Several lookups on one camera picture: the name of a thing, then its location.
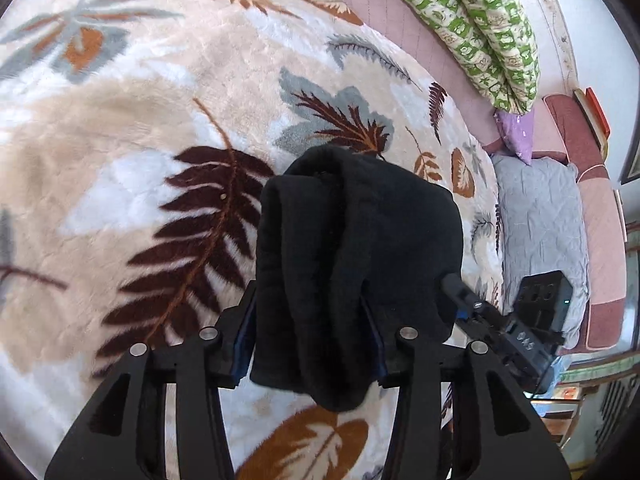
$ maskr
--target wall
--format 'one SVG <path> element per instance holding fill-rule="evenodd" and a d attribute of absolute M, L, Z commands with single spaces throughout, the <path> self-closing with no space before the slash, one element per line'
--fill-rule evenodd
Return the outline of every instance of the wall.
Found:
<path fill-rule="evenodd" d="M 620 185 L 636 127 L 640 67 L 602 0 L 558 0 L 574 48 L 580 87 L 591 86 L 611 126 L 607 171 L 627 222 L 640 219 L 640 179 Z"/>

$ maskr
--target metal screw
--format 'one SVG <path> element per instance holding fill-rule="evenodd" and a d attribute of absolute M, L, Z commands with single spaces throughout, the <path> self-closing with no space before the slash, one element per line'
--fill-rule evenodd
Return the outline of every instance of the metal screw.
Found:
<path fill-rule="evenodd" d="M 483 355 L 489 351 L 489 347 L 484 341 L 473 341 L 471 349 L 475 354 Z"/>
<path fill-rule="evenodd" d="M 418 337 L 418 331 L 412 326 L 403 326 L 400 329 L 400 337 L 402 339 L 415 339 Z"/>
<path fill-rule="evenodd" d="M 144 343 L 136 343 L 131 348 L 129 348 L 129 353 L 135 357 L 144 355 L 145 352 L 146 352 L 146 345 Z"/>
<path fill-rule="evenodd" d="M 200 339 L 204 339 L 204 341 L 211 341 L 218 337 L 218 330 L 213 328 L 212 326 L 206 326 L 202 330 L 200 330 Z"/>

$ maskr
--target red object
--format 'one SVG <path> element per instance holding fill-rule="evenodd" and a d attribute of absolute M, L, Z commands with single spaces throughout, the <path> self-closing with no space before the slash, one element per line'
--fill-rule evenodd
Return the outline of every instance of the red object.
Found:
<path fill-rule="evenodd" d="M 604 136 L 609 139 L 609 135 L 611 134 L 611 128 L 609 123 L 607 123 L 607 118 L 604 116 L 604 112 L 602 111 L 602 107 L 598 102 L 598 98 L 596 94 L 593 92 L 591 87 L 588 87 L 585 91 L 585 95 L 587 96 L 587 100 L 591 105 L 591 111 L 596 115 L 598 120 L 600 121 L 600 126 L 602 126 L 602 131 L 604 132 Z"/>

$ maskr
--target bed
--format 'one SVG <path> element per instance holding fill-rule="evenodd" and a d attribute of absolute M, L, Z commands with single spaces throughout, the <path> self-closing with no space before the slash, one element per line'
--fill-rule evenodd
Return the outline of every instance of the bed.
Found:
<path fill-rule="evenodd" d="M 122 352 L 177 344 L 238 302 L 262 185 L 309 146 L 452 192 L 463 278 L 501 304 L 488 155 L 341 0 L 14 0 L 0 98 L 0 433 L 38 478 Z M 340 415 L 248 380 L 221 397 L 237 478 L 380 473 L 393 391 Z"/>

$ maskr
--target black cloth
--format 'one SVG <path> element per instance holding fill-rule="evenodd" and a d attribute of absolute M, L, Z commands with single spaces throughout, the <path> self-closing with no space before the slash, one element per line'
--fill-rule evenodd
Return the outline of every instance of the black cloth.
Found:
<path fill-rule="evenodd" d="M 456 307 L 439 282 L 460 275 L 463 235 L 448 190 L 321 146 L 270 179 L 260 201 L 252 381 L 356 408 L 374 379 L 361 295 L 398 326 L 449 337 Z"/>

